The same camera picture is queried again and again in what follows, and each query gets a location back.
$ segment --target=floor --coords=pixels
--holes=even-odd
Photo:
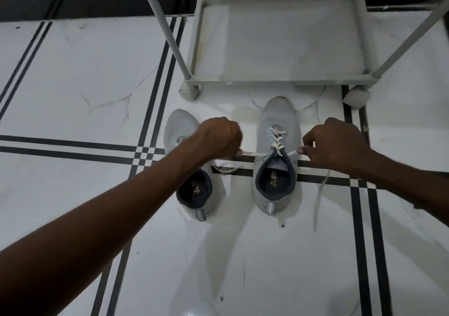
[[[428,12],[373,12],[385,60]],[[167,17],[188,52],[192,17]],[[449,40],[435,25],[372,89],[366,109],[347,87],[205,87],[183,77],[155,18],[0,24],[0,248],[163,158],[170,113],[239,122],[255,150],[267,101],[288,97],[301,133],[333,116],[372,148],[449,172]],[[172,196],[61,313],[76,315],[446,315],[449,230],[370,183],[299,161],[288,209],[252,202],[252,163],[215,174],[220,206],[191,219]]]

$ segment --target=caster wheel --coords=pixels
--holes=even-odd
[[[354,109],[363,108],[371,97],[371,92],[361,85],[354,86],[343,98],[343,103]]]
[[[179,94],[186,101],[192,102],[199,96],[199,86],[183,83],[179,89]]]

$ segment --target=logo on insole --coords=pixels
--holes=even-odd
[[[192,184],[192,187],[195,187],[194,193],[199,193],[199,185],[195,182],[195,180],[192,180],[190,183]]]
[[[278,176],[276,173],[276,170],[273,169],[271,171],[271,181],[270,181],[270,185],[272,185],[273,187],[276,187],[278,185]]]

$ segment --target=hand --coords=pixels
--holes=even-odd
[[[204,121],[192,135],[200,140],[203,151],[210,160],[241,153],[242,132],[235,121],[216,117]]]
[[[332,117],[313,127],[303,143],[298,153],[307,155],[312,165],[346,174],[373,152],[356,126]]]

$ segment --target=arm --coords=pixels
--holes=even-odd
[[[60,312],[190,174],[207,161],[235,154],[241,140],[236,122],[207,120],[156,165],[1,251],[2,314]]]
[[[449,226],[449,179],[395,162],[370,149],[357,127],[328,118],[298,149],[312,164],[380,185]]]

